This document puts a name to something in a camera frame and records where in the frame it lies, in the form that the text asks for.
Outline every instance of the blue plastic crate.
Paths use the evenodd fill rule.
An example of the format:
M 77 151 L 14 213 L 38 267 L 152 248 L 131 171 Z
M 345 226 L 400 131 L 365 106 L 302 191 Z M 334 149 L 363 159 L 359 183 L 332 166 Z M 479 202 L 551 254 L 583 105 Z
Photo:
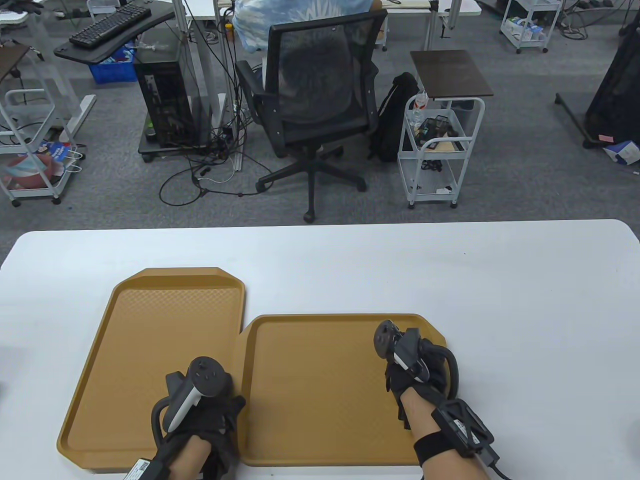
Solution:
M 91 75 L 98 85 L 114 82 L 135 82 L 138 80 L 133 68 L 133 53 L 128 46 L 113 53 L 98 65 L 89 65 Z

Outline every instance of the computer case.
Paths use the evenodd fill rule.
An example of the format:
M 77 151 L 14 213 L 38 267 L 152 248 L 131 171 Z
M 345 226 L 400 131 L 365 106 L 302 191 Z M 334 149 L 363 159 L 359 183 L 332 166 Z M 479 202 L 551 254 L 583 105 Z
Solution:
M 611 62 L 585 115 L 592 138 L 611 137 L 614 143 L 640 144 L 640 12 Z
M 155 141 L 162 148 L 206 143 L 202 132 L 211 130 L 211 116 L 200 98 L 187 36 L 177 28 L 156 27 L 144 32 L 140 45 L 134 68 Z

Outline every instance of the black backpack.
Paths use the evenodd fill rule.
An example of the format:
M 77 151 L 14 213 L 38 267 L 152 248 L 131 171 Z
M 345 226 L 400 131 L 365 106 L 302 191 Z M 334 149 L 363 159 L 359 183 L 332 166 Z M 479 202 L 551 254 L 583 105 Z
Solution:
M 377 155 L 383 162 L 395 162 L 400 146 L 404 106 L 418 93 L 418 83 L 405 72 L 394 78 L 394 84 L 378 110 L 378 128 L 371 135 L 369 158 Z

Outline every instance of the forearm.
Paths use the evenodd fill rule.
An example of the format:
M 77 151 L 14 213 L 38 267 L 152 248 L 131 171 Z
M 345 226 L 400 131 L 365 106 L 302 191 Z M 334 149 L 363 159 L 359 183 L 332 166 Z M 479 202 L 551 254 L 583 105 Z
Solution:
M 414 440 L 440 431 L 432 418 L 435 407 L 423 399 L 413 388 L 405 391 L 400 400 L 411 426 Z M 476 458 L 462 458 L 455 450 L 431 457 L 422 464 L 424 478 L 428 480 L 488 480 L 484 468 Z
M 195 480 L 211 453 L 211 444 L 193 435 L 169 466 L 169 480 Z

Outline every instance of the dark tabletop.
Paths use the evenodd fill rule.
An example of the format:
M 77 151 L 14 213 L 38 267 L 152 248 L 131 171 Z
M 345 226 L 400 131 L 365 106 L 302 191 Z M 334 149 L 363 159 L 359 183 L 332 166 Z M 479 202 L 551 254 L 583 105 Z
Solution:
M 493 96 L 466 50 L 411 52 L 411 58 L 429 98 Z
M 70 42 L 66 42 L 53 50 L 53 53 L 60 58 L 86 63 L 87 65 L 95 65 L 109 58 L 112 53 L 140 33 L 149 30 L 159 23 L 166 22 L 174 16 L 173 3 L 154 0 L 135 0 L 132 3 L 150 8 L 151 16 L 136 23 L 118 36 L 94 49 L 83 49 Z
M 29 51 L 26 45 L 7 45 L 0 47 L 0 81 L 13 70 L 18 62 Z

